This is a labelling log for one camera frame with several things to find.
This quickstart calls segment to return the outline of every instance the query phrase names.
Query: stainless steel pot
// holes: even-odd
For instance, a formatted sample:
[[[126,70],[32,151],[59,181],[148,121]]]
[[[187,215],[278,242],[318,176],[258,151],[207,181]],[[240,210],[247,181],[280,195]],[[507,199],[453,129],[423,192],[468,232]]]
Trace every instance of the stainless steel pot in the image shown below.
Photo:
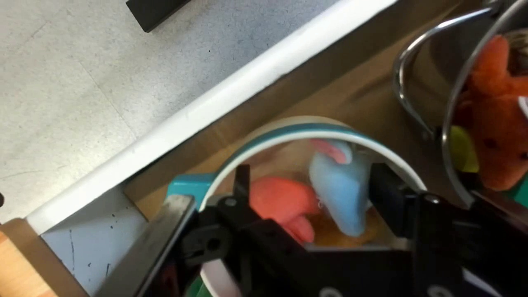
[[[494,35],[521,29],[528,30],[528,0],[481,2],[476,9],[448,19],[435,26],[433,29],[423,32],[407,49],[403,49],[394,68],[394,92],[403,111],[410,116],[417,128],[420,128],[422,138],[425,141],[433,141],[440,144],[446,176],[455,192],[466,204],[466,207],[469,207],[474,200],[486,202],[496,212],[499,212],[509,224],[528,233],[528,210],[514,204],[502,192],[493,192],[484,187],[473,187],[466,184],[466,181],[461,182],[460,174],[453,169],[450,156],[450,133],[453,115],[456,106],[460,105],[460,93],[465,87],[469,72],[473,70],[473,65],[479,52],[488,45],[488,42]],[[435,118],[441,120],[441,123],[425,120],[423,113],[418,113],[418,110],[415,108],[417,101],[410,98],[407,88],[408,68],[417,54],[423,49],[423,45],[428,45],[428,55],[432,57],[432,62],[436,72],[443,77],[446,87],[450,88],[448,100],[441,103],[443,110],[436,111],[440,113],[440,116]]]

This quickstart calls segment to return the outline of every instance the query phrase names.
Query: blue toy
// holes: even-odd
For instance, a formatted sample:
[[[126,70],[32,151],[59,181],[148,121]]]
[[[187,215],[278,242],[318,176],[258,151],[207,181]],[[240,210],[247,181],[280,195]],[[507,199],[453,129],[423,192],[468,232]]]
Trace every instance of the blue toy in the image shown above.
[[[309,182],[318,200],[346,237],[364,233],[367,177],[370,162],[346,143],[313,141]]]

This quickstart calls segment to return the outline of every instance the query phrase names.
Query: red toy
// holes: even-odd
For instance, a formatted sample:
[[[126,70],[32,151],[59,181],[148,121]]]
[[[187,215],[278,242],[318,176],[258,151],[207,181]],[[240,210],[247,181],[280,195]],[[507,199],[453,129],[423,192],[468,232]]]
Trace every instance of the red toy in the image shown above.
[[[521,110],[528,77],[511,77],[507,63],[509,44],[494,37],[478,57],[455,115],[473,141],[481,184],[496,192],[528,172],[528,118]]]
[[[263,177],[250,184],[248,205],[260,219],[275,220],[298,243],[313,243],[308,215],[316,215],[314,192],[298,182]]]

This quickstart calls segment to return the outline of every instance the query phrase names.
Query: pink toy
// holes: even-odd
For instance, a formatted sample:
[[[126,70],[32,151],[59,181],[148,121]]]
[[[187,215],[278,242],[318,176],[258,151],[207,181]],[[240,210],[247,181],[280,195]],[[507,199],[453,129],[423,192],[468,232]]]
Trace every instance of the pink toy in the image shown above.
[[[314,233],[306,215],[316,215],[314,192],[298,182],[263,177],[250,184],[250,209],[260,219],[275,220],[298,243],[313,243]]]

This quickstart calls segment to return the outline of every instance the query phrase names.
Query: black device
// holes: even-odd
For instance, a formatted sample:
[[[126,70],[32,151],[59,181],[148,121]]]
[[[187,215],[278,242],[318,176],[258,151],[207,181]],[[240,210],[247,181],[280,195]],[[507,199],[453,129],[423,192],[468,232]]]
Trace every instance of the black device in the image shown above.
[[[238,167],[230,197],[201,214],[179,212],[187,220],[174,228],[176,240],[161,245],[163,257],[149,261],[148,283],[135,293],[182,296],[202,263],[220,260],[250,297],[489,296],[484,286],[501,296],[528,296],[526,235],[481,202],[460,210],[415,194],[385,166],[372,166],[369,200],[395,237],[410,240],[408,252],[309,253],[275,222],[258,219],[247,194],[248,167]],[[161,294],[151,280],[159,273],[166,280],[166,271],[171,290]],[[126,280],[130,270],[115,275]],[[111,278],[105,293],[120,293]]]
[[[128,0],[126,7],[143,32],[151,32],[189,0]]]

